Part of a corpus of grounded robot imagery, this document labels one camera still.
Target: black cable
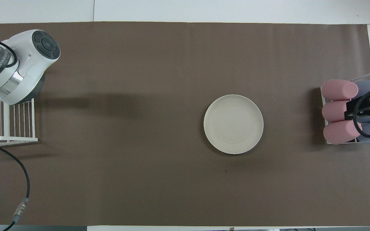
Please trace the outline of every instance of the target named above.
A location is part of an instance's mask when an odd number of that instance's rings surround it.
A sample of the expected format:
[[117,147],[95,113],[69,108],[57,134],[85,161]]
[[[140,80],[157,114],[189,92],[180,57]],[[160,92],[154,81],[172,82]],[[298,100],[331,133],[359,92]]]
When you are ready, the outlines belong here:
[[3,148],[0,147],[0,151],[1,152],[4,152],[7,155],[9,155],[12,159],[14,159],[21,166],[22,170],[25,173],[25,177],[27,179],[27,195],[26,195],[26,198],[29,198],[29,195],[30,195],[30,179],[28,177],[28,172],[25,169],[25,166],[22,164],[22,162],[18,158],[16,158],[14,155],[12,155],[11,153],[9,153],[7,150],[5,150],[5,149],[3,149]]
[[7,65],[6,68],[13,67],[18,62],[18,57],[16,56],[15,51],[13,51],[11,49],[11,47],[5,45],[3,42],[0,42],[0,45],[2,45],[5,48],[7,48],[7,50],[9,50],[12,53],[12,55],[13,55],[13,62],[11,64]]
[[7,231],[9,230],[11,227],[13,227],[13,225],[15,225],[15,222],[12,222],[8,227],[6,227],[3,231]]
[[366,137],[366,138],[370,138],[370,135],[369,134],[366,134],[364,133],[360,127],[358,126],[358,121],[357,121],[357,114],[358,114],[358,110],[359,110],[359,107],[361,106],[362,104],[362,101],[364,101],[366,98],[368,98],[370,95],[370,91],[368,91],[366,94],[364,94],[364,96],[362,96],[361,98],[359,98],[358,102],[356,103],[355,105],[355,109],[354,109],[354,112],[352,114],[352,119],[354,120],[354,125],[355,125],[355,128],[357,129],[358,133],[360,133],[362,136]]
[[16,64],[16,62],[18,61],[18,57],[16,56],[15,51],[13,51],[11,49],[11,47],[5,45],[3,42],[0,42],[0,45],[4,46],[6,49],[8,49],[12,53],[12,55],[13,55],[13,62],[11,64],[7,65],[6,67],[7,68],[8,67],[13,67]]

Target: cable connector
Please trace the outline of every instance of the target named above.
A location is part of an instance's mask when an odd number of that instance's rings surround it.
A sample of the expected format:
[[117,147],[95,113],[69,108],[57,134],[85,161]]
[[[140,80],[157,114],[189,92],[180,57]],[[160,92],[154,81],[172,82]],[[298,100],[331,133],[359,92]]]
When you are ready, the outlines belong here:
[[27,203],[29,202],[28,198],[25,198],[16,208],[15,213],[13,214],[12,222],[17,223],[19,218],[24,214],[25,209],[27,207]]

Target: white table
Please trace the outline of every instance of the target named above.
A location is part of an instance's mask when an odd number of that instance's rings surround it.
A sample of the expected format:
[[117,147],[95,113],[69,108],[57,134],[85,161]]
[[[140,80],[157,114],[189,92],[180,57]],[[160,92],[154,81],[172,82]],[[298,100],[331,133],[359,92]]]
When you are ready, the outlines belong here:
[[[370,0],[0,0],[0,23],[79,21],[368,24]],[[140,227],[88,227],[90,231]],[[230,227],[141,227],[213,230]],[[278,227],[236,227],[236,229]]]

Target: black button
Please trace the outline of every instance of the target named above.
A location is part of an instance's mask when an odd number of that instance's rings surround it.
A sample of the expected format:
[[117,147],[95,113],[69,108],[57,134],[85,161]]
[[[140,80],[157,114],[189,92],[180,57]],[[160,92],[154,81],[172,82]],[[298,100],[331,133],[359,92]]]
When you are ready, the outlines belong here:
[[55,50],[55,44],[50,38],[43,38],[42,39],[42,45],[48,50],[48,51],[54,51]]
[[37,49],[43,53],[44,55],[48,56],[48,57],[52,57],[52,53],[50,51],[47,51],[43,46],[41,45],[38,45],[37,46]]
[[51,35],[49,35],[47,32],[45,32],[45,36],[50,38],[55,44],[58,44],[57,41]]
[[57,46],[56,46],[56,50],[55,50],[55,51],[54,51],[54,53],[53,53],[53,54],[54,54],[54,57],[55,57],[55,58],[59,57],[59,54],[60,54],[60,53],[61,53],[61,51],[59,50],[59,46],[57,45]]
[[44,36],[42,31],[36,31],[34,35],[35,35],[34,36],[34,41],[35,42],[41,42],[41,38]]

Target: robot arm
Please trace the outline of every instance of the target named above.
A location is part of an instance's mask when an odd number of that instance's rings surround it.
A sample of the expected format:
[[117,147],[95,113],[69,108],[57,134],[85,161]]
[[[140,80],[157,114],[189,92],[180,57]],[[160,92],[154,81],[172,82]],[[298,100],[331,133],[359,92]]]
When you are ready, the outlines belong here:
[[11,105],[31,100],[42,89],[45,70],[60,57],[57,41],[42,30],[28,30],[1,44],[13,53],[0,47],[0,100]]

